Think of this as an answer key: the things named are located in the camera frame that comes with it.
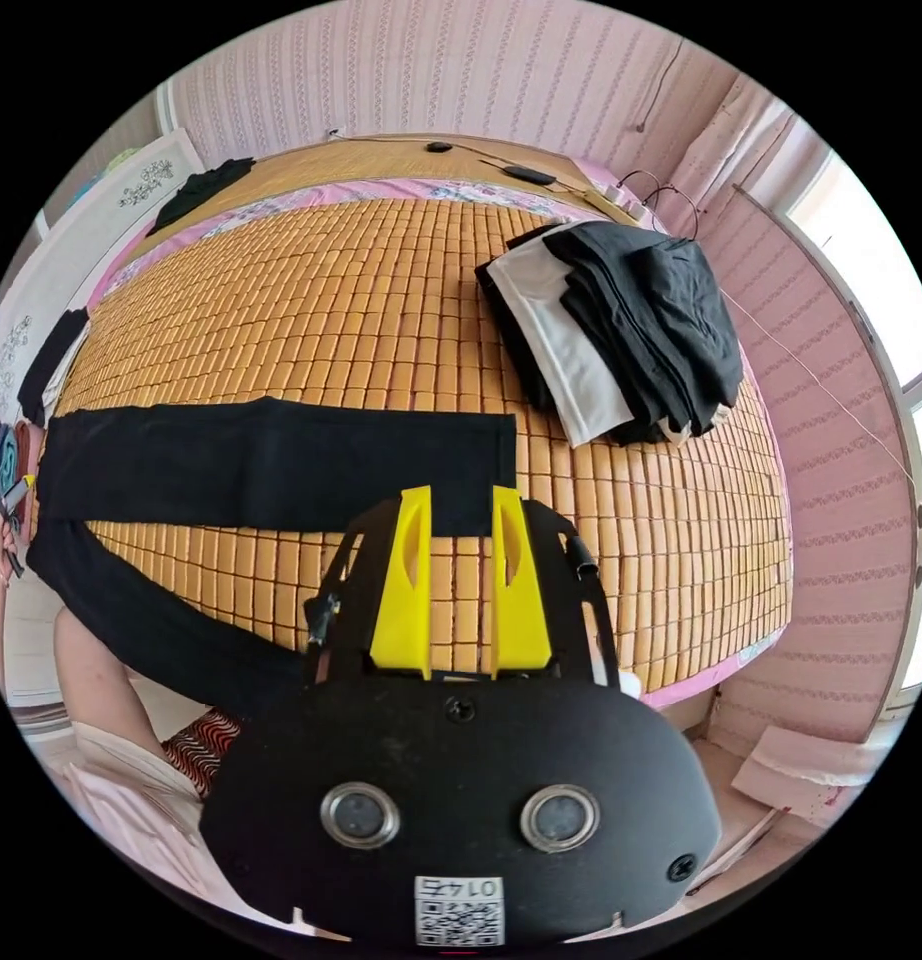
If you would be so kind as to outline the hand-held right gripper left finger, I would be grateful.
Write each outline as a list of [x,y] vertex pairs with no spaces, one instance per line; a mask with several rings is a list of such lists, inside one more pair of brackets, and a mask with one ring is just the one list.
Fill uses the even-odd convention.
[[432,495],[428,486],[401,492],[369,656],[375,668],[432,675]]

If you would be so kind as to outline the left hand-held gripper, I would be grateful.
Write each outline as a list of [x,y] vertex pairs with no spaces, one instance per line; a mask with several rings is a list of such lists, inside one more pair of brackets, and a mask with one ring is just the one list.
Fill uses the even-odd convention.
[[[9,488],[3,495],[3,498],[0,498],[0,523],[3,527],[2,532],[7,532],[12,536],[19,533],[20,527],[16,518],[16,510],[32,491],[34,480],[35,478],[31,474],[23,475]],[[0,535],[0,543],[3,543],[2,535]],[[18,558],[16,549],[11,545],[2,547],[0,572],[2,572],[2,566],[5,563],[10,566],[12,575],[16,579],[19,579],[23,575],[24,567]]]

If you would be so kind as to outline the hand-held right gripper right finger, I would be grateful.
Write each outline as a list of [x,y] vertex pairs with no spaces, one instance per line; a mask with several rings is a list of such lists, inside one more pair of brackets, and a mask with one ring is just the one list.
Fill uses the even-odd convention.
[[524,502],[513,488],[493,488],[491,541],[491,677],[545,671],[552,648]]

